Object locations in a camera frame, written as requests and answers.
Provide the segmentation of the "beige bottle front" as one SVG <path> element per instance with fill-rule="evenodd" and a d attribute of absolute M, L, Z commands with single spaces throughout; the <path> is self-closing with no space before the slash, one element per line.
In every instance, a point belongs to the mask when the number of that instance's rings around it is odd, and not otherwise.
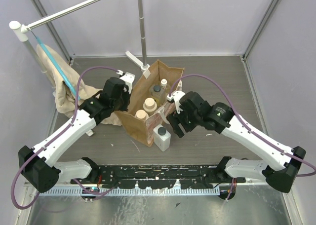
<path fill-rule="evenodd" d="M 147 120 L 149 118 L 149 115 L 145 110 L 138 110 L 135 113 L 135 118 L 139 120 Z"/>

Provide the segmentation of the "beige bottle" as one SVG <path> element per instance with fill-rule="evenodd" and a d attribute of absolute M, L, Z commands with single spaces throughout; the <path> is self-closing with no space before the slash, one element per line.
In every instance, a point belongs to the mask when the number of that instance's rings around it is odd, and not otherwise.
<path fill-rule="evenodd" d="M 143 110 L 145 110 L 149 116 L 152 116 L 155 113 L 156 109 L 157 103 L 153 98 L 149 97 L 144 100 Z"/>
<path fill-rule="evenodd" d="M 135 113 L 135 118 L 139 120 L 147 120 L 149 118 L 149 115 L 145 110 L 138 110 Z"/>

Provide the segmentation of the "brown canvas tote bag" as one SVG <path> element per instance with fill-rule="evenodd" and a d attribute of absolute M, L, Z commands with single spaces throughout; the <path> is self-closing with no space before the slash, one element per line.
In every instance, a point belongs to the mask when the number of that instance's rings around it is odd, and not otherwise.
<path fill-rule="evenodd" d="M 151 97 L 150 90 L 154 85 L 160 84 L 163 79 L 166 79 L 170 86 L 176 84 L 173 90 L 181 90 L 182 83 L 177 80 L 183 76 L 184 69 L 171 68 L 157 60 L 149 67 L 149 72 L 148 77 L 141 75 L 133 84 L 128 111 L 116 111 L 115 114 L 130 137 L 151 147 L 154 142 L 154 128 L 159 124 L 167 123 L 166 117 L 175 110 L 175 104 L 167 100 L 158 103 L 156 108 L 146 112 L 149 117 L 144 120 L 138 119 L 136 113 L 138 110 L 144 109 L 145 100 Z"/>

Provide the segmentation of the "clear bottle dark cap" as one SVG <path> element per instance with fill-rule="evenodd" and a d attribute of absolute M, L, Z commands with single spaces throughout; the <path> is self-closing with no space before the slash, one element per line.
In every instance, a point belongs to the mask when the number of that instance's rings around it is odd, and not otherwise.
<path fill-rule="evenodd" d="M 158 106 L 161 106 L 166 101 L 166 90 L 160 85 L 153 85 L 151 87 L 151 96 L 156 101 Z"/>

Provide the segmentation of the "clear bottle white cap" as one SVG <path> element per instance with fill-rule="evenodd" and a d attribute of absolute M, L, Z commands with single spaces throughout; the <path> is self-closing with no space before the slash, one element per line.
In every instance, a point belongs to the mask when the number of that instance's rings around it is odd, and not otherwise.
<path fill-rule="evenodd" d="M 161 88 L 166 90 L 166 92 L 170 91 L 171 87 L 170 87 L 168 81 L 165 78 L 160 81 L 160 85 L 161 85 Z"/>

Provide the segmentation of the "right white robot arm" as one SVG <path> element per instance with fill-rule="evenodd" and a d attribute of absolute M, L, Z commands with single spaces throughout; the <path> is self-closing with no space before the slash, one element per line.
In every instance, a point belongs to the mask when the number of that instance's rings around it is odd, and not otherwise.
<path fill-rule="evenodd" d="M 280 192 L 290 192 L 306 155 L 303 148 L 291 148 L 273 140 L 228 105 L 221 102 L 210 105 L 196 92 L 174 91 L 166 99 L 175 104 L 167 120 L 179 138 L 201 126 L 235 140 L 260 157 L 260 160 L 223 157 L 215 169 L 218 180 L 226 183 L 232 178 L 257 179 Z"/>

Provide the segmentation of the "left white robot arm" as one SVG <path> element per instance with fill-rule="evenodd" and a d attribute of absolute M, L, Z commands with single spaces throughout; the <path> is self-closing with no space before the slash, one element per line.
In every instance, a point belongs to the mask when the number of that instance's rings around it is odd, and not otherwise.
<path fill-rule="evenodd" d="M 19 165 L 30 162 L 21 174 L 40 193 L 59 182 L 83 179 L 88 184 L 98 181 L 99 166 L 88 157 L 59 162 L 63 153 L 81 136 L 109 119 L 115 111 L 127 111 L 135 76 L 129 73 L 109 78 L 103 90 L 86 99 L 64 125 L 32 148 L 23 146 L 18 152 Z"/>

